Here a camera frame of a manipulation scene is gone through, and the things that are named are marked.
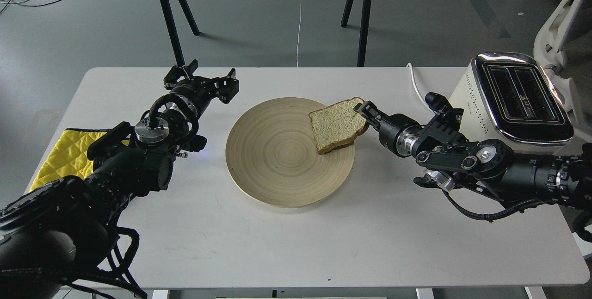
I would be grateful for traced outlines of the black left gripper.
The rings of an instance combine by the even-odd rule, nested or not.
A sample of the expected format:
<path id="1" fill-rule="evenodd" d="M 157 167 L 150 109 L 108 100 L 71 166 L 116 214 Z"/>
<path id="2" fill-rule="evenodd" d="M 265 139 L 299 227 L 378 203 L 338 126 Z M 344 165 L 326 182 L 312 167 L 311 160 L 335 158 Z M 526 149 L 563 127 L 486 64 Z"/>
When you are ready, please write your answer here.
<path id="1" fill-rule="evenodd" d="M 215 98 L 229 104 L 239 92 L 240 82 L 235 77 L 235 69 L 230 69 L 224 77 L 195 77 L 198 66 L 198 60 L 193 59 L 189 65 L 171 67 L 164 77 L 164 87 L 179 96 L 195 116 L 202 116 Z"/>

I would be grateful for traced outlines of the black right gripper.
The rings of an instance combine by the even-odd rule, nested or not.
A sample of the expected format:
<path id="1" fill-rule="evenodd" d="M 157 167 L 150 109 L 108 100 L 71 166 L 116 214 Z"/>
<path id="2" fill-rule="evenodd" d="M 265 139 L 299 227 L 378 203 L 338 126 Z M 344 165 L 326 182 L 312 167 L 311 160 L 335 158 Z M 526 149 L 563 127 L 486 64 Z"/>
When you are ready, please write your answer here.
<path id="1" fill-rule="evenodd" d="M 421 124 L 401 113 L 386 115 L 376 107 L 372 101 L 358 103 L 354 111 L 361 115 L 368 124 L 378 132 L 379 142 L 382 146 L 398 157 L 410 157 L 412 155 L 412 142 L 422 129 Z"/>

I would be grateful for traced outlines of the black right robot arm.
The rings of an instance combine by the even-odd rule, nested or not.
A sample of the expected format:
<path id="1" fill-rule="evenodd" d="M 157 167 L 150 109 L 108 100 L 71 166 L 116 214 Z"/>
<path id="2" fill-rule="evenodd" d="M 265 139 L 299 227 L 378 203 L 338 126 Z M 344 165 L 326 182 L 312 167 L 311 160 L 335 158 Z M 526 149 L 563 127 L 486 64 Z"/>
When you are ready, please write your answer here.
<path id="1" fill-rule="evenodd" d="M 372 101 L 355 105 L 379 135 L 380 143 L 398 157 L 412 157 L 423 167 L 419 187 L 443 191 L 465 216 L 488 222 L 543 204 L 580 210 L 573 221 L 575 233 L 590 242 L 592 168 L 591 144 L 579 156 L 516 153 L 500 139 L 470 142 L 459 132 L 463 109 L 453 108 L 446 97 L 430 92 L 425 101 L 435 116 L 421 125 L 403 114 L 386 115 Z M 478 214 L 450 196 L 465 188 L 495 200 L 503 207 L 494 214 Z"/>

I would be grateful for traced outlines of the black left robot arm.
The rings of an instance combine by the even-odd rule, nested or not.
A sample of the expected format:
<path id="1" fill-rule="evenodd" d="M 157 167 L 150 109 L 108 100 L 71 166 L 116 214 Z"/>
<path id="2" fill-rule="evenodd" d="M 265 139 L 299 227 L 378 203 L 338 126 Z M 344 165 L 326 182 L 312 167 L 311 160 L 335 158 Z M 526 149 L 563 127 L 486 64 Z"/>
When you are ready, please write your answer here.
<path id="1" fill-rule="evenodd" d="M 210 102 L 227 104 L 239 92 L 235 69 L 206 78 L 194 75 L 197 67 L 171 67 L 167 94 L 136 125 L 121 122 L 89 146 L 88 177 L 60 177 L 1 210 L 3 299 L 51 299 L 63 286 L 110 297 L 77 280 L 148 296 L 129 272 L 139 233 L 118 226 L 120 215 L 133 198 L 168 188 L 176 158 L 206 145 L 198 121 Z"/>

